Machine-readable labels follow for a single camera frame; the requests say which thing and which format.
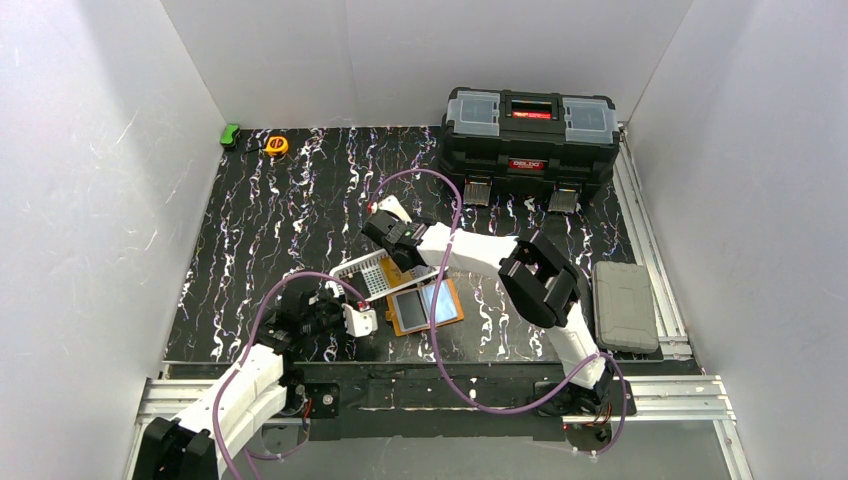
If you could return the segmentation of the orange leather card holder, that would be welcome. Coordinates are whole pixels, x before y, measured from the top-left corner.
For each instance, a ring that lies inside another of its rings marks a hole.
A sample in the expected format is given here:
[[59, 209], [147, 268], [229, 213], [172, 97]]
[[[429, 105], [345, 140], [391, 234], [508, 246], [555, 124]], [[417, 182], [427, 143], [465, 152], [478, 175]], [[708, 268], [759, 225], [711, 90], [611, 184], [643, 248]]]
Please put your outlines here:
[[[424, 311], [427, 314], [428, 323], [425, 328], [414, 330], [413, 332], [402, 333], [398, 330], [396, 317], [393, 306], [393, 299], [396, 295], [402, 292], [417, 290], [420, 293], [423, 302]], [[459, 295], [451, 279], [445, 279], [439, 284], [436, 289], [434, 283], [430, 283], [418, 288], [408, 289], [388, 296], [387, 300], [388, 311], [387, 319], [391, 323], [396, 336], [402, 337], [412, 333], [427, 330], [430, 325], [430, 310], [432, 305], [435, 305], [435, 324], [436, 327], [450, 325], [462, 321], [465, 318], [464, 311], [460, 305]]]

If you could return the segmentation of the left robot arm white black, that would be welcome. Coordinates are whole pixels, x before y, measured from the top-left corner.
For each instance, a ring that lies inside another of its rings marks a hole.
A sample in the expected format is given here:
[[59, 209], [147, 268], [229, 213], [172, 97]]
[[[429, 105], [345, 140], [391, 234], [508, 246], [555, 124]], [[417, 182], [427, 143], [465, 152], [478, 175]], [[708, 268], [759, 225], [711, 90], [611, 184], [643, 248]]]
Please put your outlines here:
[[368, 303], [331, 288], [301, 293], [291, 313], [263, 313], [255, 338], [219, 379], [177, 413], [142, 428], [130, 478], [219, 479], [273, 417], [291, 415], [303, 428], [336, 417], [338, 385], [307, 382], [292, 349], [333, 330], [368, 335], [375, 319]]

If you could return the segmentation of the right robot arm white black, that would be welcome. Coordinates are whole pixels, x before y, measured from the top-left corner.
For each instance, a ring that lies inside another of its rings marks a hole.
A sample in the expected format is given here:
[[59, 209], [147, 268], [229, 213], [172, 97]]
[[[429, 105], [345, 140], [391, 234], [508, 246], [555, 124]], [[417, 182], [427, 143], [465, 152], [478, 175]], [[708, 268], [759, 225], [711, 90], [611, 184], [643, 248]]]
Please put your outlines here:
[[362, 232], [402, 271], [452, 268], [497, 282], [519, 317], [544, 330], [562, 364], [568, 382], [553, 388], [544, 400], [561, 397], [572, 409], [586, 412], [607, 400], [612, 368], [587, 324], [587, 280], [541, 231], [493, 236], [441, 222], [407, 221], [378, 210]]

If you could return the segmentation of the white plastic basket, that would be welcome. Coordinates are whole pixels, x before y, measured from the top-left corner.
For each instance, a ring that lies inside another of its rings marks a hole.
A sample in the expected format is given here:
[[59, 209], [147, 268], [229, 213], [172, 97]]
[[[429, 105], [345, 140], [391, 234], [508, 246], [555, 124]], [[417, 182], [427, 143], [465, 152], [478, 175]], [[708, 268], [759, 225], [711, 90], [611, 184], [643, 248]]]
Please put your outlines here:
[[346, 271], [360, 271], [368, 287], [368, 293], [365, 297], [362, 297], [367, 302], [374, 302], [390, 294], [424, 284], [437, 275], [436, 267], [417, 267], [405, 272], [407, 282], [392, 287], [388, 284], [380, 268], [379, 260], [383, 257], [389, 257], [389, 255], [384, 249], [380, 249], [340, 264], [329, 273], [331, 277], [335, 278], [335, 281], [326, 281], [325, 286], [332, 289], [337, 296], [346, 295], [346, 290], [342, 285], [344, 281], [339, 278], [339, 274]]

